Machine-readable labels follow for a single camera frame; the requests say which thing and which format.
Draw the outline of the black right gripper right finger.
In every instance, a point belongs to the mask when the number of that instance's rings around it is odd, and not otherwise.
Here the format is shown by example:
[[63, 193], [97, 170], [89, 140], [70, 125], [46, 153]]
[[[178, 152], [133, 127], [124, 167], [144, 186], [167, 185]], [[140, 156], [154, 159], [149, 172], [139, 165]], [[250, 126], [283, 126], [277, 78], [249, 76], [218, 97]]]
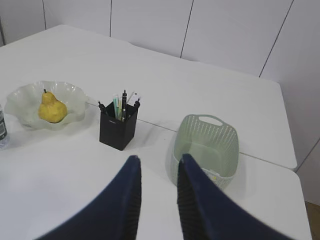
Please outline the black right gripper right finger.
[[178, 164], [177, 205], [185, 240], [287, 240], [220, 190], [190, 154]]

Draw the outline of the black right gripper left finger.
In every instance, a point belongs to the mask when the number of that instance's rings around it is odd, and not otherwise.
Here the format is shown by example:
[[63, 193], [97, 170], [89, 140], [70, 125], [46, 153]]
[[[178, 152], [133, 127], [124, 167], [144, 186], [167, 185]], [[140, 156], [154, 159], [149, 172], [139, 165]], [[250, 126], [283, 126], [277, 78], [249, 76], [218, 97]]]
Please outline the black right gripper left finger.
[[138, 156], [128, 157], [103, 191], [80, 212], [42, 235], [42, 240], [134, 240], [142, 203]]

